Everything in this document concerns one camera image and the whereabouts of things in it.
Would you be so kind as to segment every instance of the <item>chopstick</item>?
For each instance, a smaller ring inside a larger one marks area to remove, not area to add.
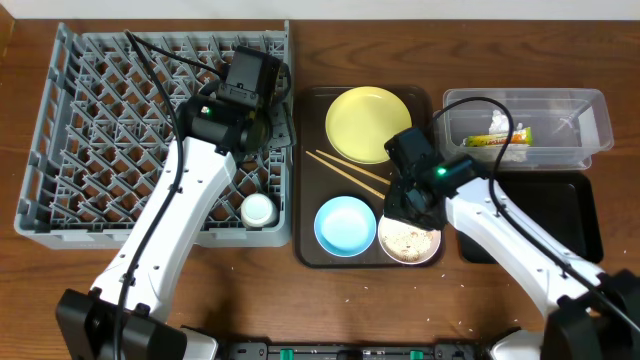
[[[384,194],[382,194],[381,192],[375,190],[374,188],[370,187],[369,185],[363,183],[362,181],[354,178],[353,176],[347,174],[346,172],[338,169],[337,167],[335,167],[334,165],[330,164],[329,162],[327,162],[326,160],[320,158],[319,156],[310,153],[309,151],[305,151],[307,154],[309,154],[312,158],[320,161],[321,163],[323,163],[324,165],[328,166],[331,170],[337,172],[338,174],[346,177],[347,179],[353,181],[354,183],[360,185],[362,188],[364,188],[365,190],[371,192],[372,194],[376,195],[377,197],[379,197],[380,199],[384,199]]]
[[[324,151],[321,151],[321,150],[317,150],[317,149],[316,149],[316,152],[317,152],[318,154],[320,154],[320,155],[324,155],[324,156],[328,157],[329,159],[331,159],[331,160],[333,160],[333,161],[339,162],[340,164],[342,164],[342,165],[344,165],[344,166],[350,167],[350,168],[352,168],[352,169],[353,169],[353,170],[355,170],[355,171],[358,171],[358,172],[360,172],[360,173],[362,173],[362,174],[365,174],[365,175],[367,175],[367,176],[368,176],[368,177],[370,177],[370,178],[376,179],[376,180],[380,181],[381,183],[384,183],[384,184],[387,184],[387,185],[391,185],[391,181],[389,181],[389,180],[387,180],[387,179],[385,179],[385,178],[383,178],[383,177],[381,177],[381,176],[378,176],[378,175],[376,175],[376,174],[374,174],[374,173],[370,173],[370,172],[368,172],[367,170],[362,169],[362,168],[359,168],[359,167],[357,167],[357,166],[355,166],[355,165],[353,165],[353,164],[351,164],[351,163],[348,163],[348,162],[346,162],[346,161],[344,161],[344,160],[342,160],[342,159],[338,159],[337,157],[335,157],[335,156],[333,156],[333,155],[329,155],[329,154],[327,154],[327,153],[326,153],[326,152],[324,152]]]

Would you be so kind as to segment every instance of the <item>white cup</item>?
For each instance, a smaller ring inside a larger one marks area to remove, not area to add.
[[[278,221],[276,206],[263,194],[251,194],[240,206],[240,217],[246,228],[263,228]]]

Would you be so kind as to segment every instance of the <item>wooden tabletop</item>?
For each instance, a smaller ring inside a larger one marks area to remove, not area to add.
[[[264,30],[280,21],[66,21],[76,32]],[[87,291],[111,250],[52,251],[13,230],[18,193],[57,21],[19,20],[0,68],[0,358],[68,358],[54,310]],[[640,23],[389,21],[292,23],[296,91],[314,85],[414,84],[442,106],[467,87],[601,90],[614,148],[593,157],[602,267],[640,273]],[[195,247],[169,324],[274,342],[427,343],[488,339],[543,319],[497,265],[465,263],[453,229],[427,269],[318,271],[275,249]]]

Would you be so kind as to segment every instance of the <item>dish rack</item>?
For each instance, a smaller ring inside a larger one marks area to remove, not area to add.
[[[293,73],[284,31],[137,33],[220,68],[248,46],[283,60]],[[215,75],[142,47],[170,94],[186,101]],[[277,91],[283,90],[279,79]],[[292,113],[293,91],[286,100]],[[158,89],[123,33],[74,34],[58,27],[14,221],[16,231],[53,249],[119,248],[162,171],[173,139]],[[205,247],[282,246],[291,238],[291,150],[245,159],[218,198],[196,243]],[[274,201],[279,221],[247,230],[240,205],[252,193]]]

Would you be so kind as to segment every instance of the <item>light blue bowl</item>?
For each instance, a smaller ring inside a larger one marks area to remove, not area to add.
[[[351,196],[333,198],[318,210],[313,224],[316,239],[328,253],[356,256],[373,243],[376,217],[362,200]]]

